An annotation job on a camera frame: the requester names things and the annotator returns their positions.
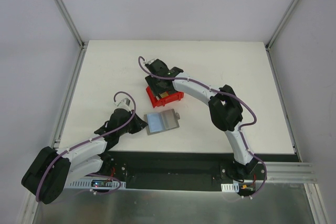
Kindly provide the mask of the grey leather card holder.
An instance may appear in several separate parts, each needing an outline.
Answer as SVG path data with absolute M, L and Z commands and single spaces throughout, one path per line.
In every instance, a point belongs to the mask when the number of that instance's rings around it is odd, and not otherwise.
M 180 115 L 174 109 L 145 114 L 144 120 L 148 124 L 147 134 L 153 135 L 177 129 L 180 127 L 179 119 Z

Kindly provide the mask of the gold credit card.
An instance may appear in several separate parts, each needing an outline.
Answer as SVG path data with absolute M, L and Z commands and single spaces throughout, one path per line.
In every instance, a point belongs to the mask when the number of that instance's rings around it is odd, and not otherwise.
M 169 94 L 167 92 L 163 92 L 163 93 L 160 94 L 161 99 L 164 99 L 168 96 L 169 96 Z

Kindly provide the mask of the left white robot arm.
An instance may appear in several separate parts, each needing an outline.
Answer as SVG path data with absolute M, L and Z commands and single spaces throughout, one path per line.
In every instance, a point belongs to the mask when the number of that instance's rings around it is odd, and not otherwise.
M 38 202 L 50 204 L 66 185 L 89 174 L 106 176 L 111 164 L 107 151 L 118 144 L 124 134 L 135 134 L 147 127 L 134 111 L 115 109 L 109 120 L 95 130 L 94 138 L 72 147 L 55 150 L 49 146 L 40 150 L 21 185 L 35 195 Z

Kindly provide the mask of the red plastic bin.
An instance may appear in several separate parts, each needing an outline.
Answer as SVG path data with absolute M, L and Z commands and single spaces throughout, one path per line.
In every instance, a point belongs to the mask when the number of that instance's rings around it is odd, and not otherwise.
M 176 92 L 173 94 L 169 94 L 169 96 L 164 99 L 161 99 L 160 96 L 154 95 L 153 91 L 150 89 L 149 86 L 147 86 L 146 92 L 149 96 L 149 99 L 150 99 L 150 102 L 153 108 L 160 107 L 160 106 L 166 106 L 168 103 L 171 103 L 174 101 L 181 101 L 184 97 L 183 92 Z

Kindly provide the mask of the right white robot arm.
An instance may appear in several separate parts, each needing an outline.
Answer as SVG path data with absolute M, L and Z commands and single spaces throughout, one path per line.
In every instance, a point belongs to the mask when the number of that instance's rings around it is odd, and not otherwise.
M 148 76 L 145 78 L 154 96 L 162 98 L 163 93 L 186 93 L 203 102 L 209 108 L 211 121 L 223 131 L 234 153 L 236 173 L 248 179 L 255 173 L 258 159 L 244 137 L 243 127 L 256 123 L 255 113 L 236 96 L 233 88 L 225 85 L 214 89 L 184 72 L 178 67 L 169 69 L 160 59 L 146 61 L 142 56 L 138 64 Z

